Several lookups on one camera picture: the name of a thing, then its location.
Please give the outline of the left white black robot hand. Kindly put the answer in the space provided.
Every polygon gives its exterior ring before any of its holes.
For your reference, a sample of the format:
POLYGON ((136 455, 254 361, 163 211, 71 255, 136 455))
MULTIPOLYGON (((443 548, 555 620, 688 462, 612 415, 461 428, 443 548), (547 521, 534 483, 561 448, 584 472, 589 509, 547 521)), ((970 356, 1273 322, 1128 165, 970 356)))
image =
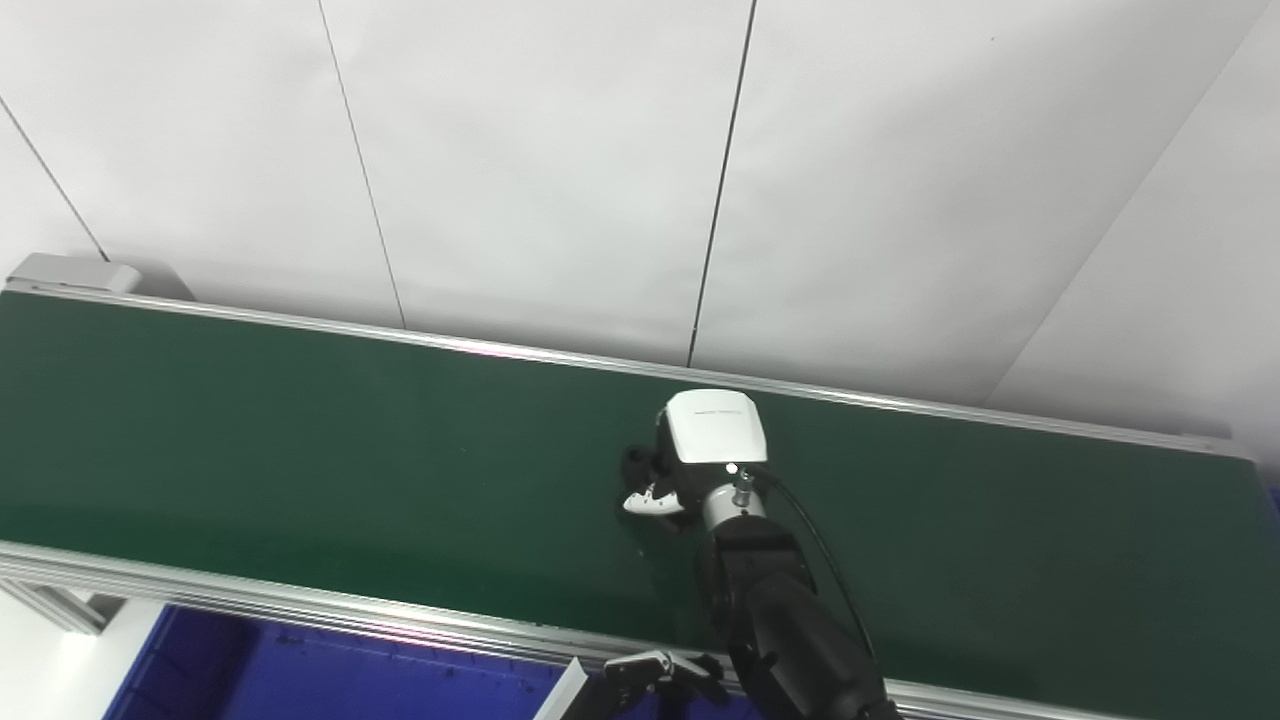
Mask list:
POLYGON ((535 712, 535 719, 617 719, 655 697, 655 719, 686 719, 699 700, 731 703, 724 670, 712 656, 648 650, 604 662, 588 673, 575 657, 535 712))

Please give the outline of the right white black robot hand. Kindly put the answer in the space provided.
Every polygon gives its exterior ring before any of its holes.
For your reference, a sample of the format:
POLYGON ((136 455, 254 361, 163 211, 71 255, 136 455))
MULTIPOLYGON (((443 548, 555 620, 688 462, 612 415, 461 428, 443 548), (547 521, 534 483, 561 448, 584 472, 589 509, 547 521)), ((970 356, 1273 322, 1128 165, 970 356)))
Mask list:
POLYGON ((655 443, 625 450, 621 507, 675 529, 764 516, 754 468, 768 459, 756 405, 731 389, 686 389, 655 420, 655 443))

